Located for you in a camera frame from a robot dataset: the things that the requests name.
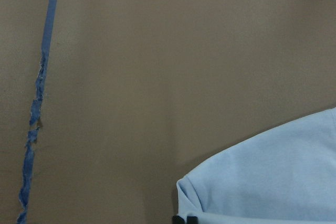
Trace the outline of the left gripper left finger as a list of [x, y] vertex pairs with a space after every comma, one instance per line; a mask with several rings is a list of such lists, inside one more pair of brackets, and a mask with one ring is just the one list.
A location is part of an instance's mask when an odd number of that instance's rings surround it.
[[172, 224], [183, 224], [183, 218], [180, 216], [173, 216]]

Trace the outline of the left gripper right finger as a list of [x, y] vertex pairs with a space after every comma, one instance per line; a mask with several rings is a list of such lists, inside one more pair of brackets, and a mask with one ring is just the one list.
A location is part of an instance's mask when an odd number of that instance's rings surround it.
[[198, 218], [196, 216], [187, 216], [186, 224], [198, 224]]

